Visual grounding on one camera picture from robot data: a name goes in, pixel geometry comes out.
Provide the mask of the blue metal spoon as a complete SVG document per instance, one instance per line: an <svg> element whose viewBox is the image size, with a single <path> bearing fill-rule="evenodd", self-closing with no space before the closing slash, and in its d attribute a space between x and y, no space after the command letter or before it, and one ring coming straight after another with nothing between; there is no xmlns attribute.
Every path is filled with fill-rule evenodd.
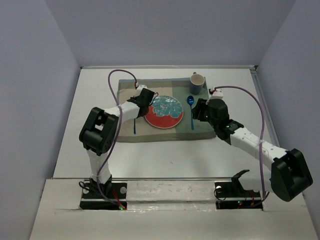
<svg viewBox="0 0 320 240"><path fill-rule="evenodd" d="M192 112L192 105L194 104L194 97L192 95L189 95L187 97L187 103L190 107L190 116L191 116L191 129L194 130L194 122L193 122L193 112Z"/></svg>

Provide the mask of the red and teal plate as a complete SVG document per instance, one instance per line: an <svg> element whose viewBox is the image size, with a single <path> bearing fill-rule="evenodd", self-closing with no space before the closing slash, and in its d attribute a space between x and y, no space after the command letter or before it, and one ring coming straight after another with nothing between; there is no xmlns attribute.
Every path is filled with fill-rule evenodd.
<svg viewBox="0 0 320 240"><path fill-rule="evenodd" d="M170 129L178 125L183 116L183 106L176 98L160 95L155 97L144 118L153 127Z"/></svg>

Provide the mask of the lavender cup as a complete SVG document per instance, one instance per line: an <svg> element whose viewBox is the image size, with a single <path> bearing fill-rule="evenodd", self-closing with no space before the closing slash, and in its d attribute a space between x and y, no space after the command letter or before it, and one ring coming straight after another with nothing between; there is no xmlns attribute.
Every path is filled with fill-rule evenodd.
<svg viewBox="0 0 320 240"><path fill-rule="evenodd" d="M189 78L189 92L192 95L198 95L205 85L205 77L194 72Z"/></svg>

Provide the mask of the blue metal fork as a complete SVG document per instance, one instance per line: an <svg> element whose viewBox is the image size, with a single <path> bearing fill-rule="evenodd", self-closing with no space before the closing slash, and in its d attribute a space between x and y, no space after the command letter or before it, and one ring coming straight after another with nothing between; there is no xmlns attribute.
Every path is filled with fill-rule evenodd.
<svg viewBox="0 0 320 240"><path fill-rule="evenodd" d="M136 119L133 119L133 134L136 134Z"/></svg>

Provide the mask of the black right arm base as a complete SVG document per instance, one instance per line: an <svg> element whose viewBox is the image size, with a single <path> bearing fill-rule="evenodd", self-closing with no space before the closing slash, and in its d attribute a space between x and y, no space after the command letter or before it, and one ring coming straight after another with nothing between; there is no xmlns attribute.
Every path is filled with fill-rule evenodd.
<svg viewBox="0 0 320 240"><path fill-rule="evenodd" d="M213 194L217 210L259 209L263 210L262 197L259 191L244 190L240 177L249 172L248 169L236 173L229 181L214 183Z"/></svg>

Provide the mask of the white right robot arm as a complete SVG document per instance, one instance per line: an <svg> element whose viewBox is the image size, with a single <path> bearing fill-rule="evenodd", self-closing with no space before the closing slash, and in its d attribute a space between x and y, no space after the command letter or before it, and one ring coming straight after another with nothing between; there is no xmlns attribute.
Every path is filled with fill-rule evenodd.
<svg viewBox="0 0 320 240"><path fill-rule="evenodd" d="M269 172L254 176L244 169L231 178L230 190L235 196L247 191L274 193L285 202L313 184L313 178L301 151L287 150L261 140L243 124L229 116L228 107L222 99L200 98L192 109L192 118L209 123L216 136L229 145L254 157Z"/></svg>

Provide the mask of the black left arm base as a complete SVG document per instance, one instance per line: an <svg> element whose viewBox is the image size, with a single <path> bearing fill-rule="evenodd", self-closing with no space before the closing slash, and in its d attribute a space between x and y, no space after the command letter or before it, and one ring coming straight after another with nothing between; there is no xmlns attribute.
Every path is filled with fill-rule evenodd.
<svg viewBox="0 0 320 240"><path fill-rule="evenodd" d="M98 188L97 184L90 181L80 181L81 197L79 208L82 210L107 210L125 211L127 209L126 182L110 182L108 187L103 185Z"/></svg>

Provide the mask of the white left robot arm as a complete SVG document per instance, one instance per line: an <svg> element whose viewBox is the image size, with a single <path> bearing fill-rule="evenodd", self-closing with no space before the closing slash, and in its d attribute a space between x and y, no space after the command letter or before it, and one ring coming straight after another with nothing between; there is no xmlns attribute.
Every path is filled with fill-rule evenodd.
<svg viewBox="0 0 320 240"><path fill-rule="evenodd" d="M112 108L91 109L81 131L79 140L85 148L90 162L90 189L104 198L112 188L112 174L108 159L119 137L121 126L128 120L145 116L155 93L145 85L135 90L135 95Z"/></svg>

